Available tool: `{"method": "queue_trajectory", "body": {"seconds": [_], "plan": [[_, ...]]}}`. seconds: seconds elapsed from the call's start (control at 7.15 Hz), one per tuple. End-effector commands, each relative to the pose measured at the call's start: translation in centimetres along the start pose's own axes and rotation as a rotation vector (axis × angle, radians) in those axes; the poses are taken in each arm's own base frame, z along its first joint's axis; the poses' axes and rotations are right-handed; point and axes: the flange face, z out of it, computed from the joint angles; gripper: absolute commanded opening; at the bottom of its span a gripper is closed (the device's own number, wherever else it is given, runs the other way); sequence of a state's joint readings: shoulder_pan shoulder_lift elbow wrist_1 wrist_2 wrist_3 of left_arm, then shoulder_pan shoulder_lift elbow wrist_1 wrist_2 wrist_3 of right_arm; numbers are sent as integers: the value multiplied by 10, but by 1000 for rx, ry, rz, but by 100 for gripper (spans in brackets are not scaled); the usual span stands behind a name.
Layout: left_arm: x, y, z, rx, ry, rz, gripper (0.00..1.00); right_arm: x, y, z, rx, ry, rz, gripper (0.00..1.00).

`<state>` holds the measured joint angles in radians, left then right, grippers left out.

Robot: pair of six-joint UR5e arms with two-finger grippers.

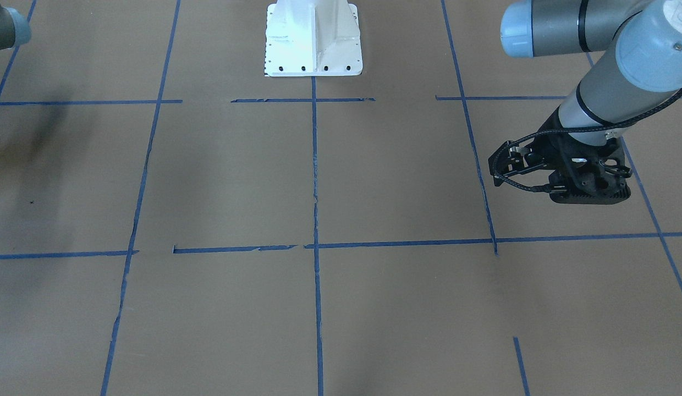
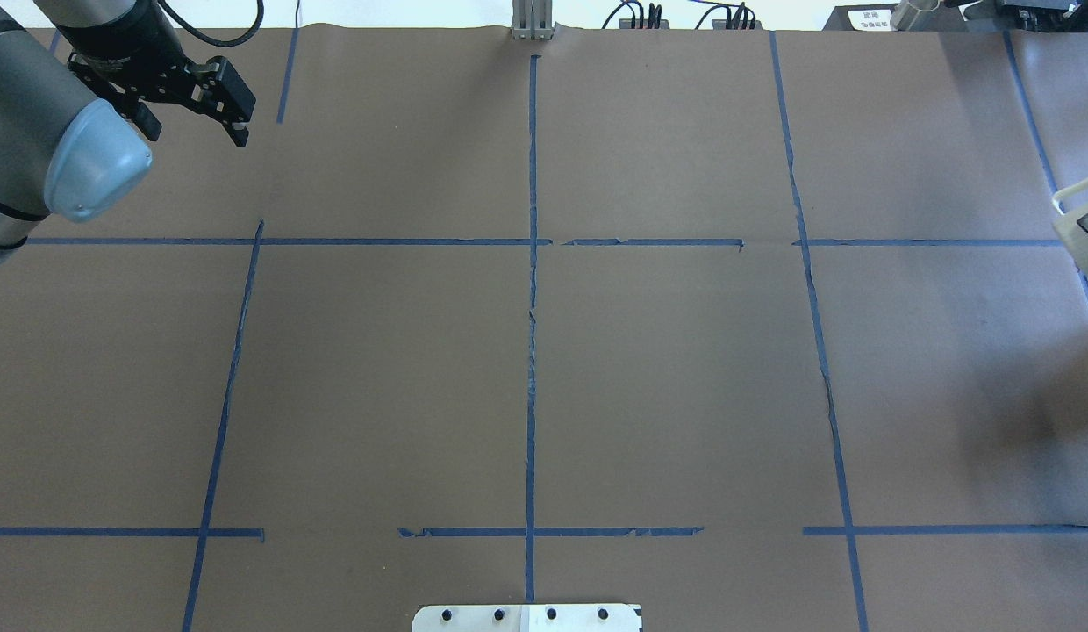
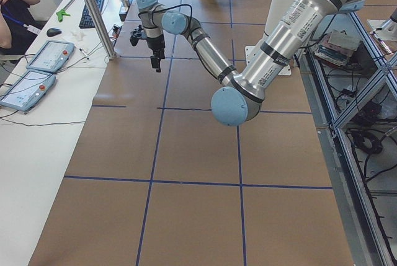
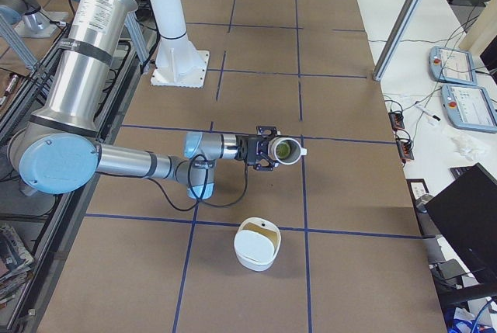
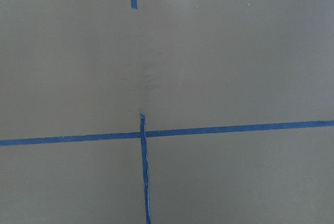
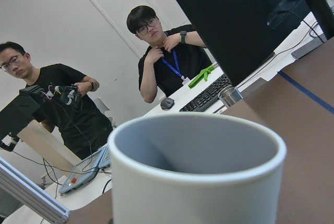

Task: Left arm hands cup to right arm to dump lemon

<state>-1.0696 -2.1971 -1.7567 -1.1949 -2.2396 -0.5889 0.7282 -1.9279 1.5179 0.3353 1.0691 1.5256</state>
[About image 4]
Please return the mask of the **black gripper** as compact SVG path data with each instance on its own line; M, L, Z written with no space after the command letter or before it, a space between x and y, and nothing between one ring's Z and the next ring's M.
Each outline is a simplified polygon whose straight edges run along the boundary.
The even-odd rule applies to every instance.
M268 159L267 143L280 135L276 127L257 126L256 135L237 135L235 160L253 165L259 172L271 172L277 167L277 162Z

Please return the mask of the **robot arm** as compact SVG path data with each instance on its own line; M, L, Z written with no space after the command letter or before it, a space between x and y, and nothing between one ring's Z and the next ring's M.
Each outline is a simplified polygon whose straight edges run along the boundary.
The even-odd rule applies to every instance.
M184 155L160 155L102 144L95 114L125 20L140 0L80 0L45 105L9 142L12 167L30 188L50 194L72 192L94 175L165 179L183 184L190 197L214 190L220 159L272 170L282 163L275 128L254 135L186 135ZM189 40L181 0L150 0L159 33L153 85L199 88L209 54Z

